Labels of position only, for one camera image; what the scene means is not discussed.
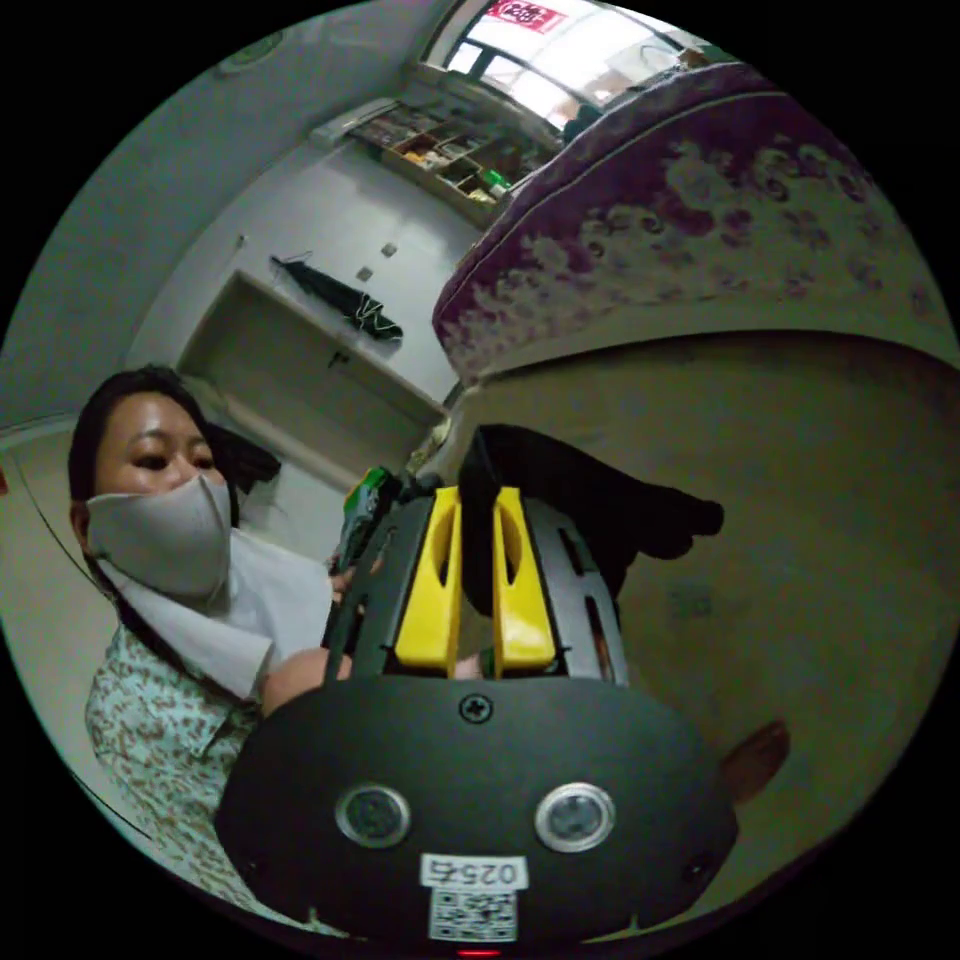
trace mattress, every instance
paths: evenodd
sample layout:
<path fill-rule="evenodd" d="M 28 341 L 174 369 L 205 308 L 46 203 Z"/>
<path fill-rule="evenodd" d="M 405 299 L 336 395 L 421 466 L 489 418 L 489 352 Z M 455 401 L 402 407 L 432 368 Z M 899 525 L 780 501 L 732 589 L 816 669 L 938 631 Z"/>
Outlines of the mattress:
<path fill-rule="evenodd" d="M 464 383 L 734 330 L 861 334 L 960 367 L 907 226 L 857 158 L 746 64 L 655 84 L 536 174 L 433 325 Z"/>

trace qr code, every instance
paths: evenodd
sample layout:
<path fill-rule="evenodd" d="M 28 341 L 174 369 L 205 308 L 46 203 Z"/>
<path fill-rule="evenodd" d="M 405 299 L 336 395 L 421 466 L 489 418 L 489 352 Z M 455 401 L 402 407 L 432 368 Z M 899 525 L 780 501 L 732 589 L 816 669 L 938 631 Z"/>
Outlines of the qr code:
<path fill-rule="evenodd" d="M 508 943 L 517 939 L 517 895 L 434 890 L 430 939 Z"/>

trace ceiling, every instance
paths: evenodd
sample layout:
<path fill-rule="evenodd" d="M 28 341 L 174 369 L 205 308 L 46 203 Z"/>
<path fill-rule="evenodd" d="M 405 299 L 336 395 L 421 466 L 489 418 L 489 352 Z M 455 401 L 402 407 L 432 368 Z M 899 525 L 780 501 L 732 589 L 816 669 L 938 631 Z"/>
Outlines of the ceiling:
<path fill-rule="evenodd" d="M 133 130 L 24 287 L 0 354 L 0 429 L 78 412 L 199 234 L 312 126 L 393 93 L 450 6 L 377 0 L 306 21 L 258 67 L 205 72 Z"/>

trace number label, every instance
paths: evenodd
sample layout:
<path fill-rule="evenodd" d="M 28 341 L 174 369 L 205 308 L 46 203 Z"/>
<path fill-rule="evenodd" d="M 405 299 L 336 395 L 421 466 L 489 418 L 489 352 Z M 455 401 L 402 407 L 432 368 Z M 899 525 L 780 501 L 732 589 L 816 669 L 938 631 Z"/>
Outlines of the number label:
<path fill-rule="evenodd" d="M 425 853 L 420 884 L 440 890 L 507 893 L 529 886 L 526 857 L 451 857 Z"/>

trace umbrella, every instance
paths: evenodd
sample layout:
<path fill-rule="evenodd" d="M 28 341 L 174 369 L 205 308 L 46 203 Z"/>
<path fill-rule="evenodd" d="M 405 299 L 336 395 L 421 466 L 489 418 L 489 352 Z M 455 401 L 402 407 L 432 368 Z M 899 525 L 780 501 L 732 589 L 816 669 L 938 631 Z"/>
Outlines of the umbrella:
<path fill-rule="evenodd" d="M 392 320 L 383 316 L 383 304 L 360 290 L 354 290 L 339 280 L 313 267 L 303 260 L 281 260 L 271 257 L 270 262 L 286 272 L 301 290 L 335 307 L 343 319 L 355 330 L 374 340 L 402 340 L 403 330 Z"/>

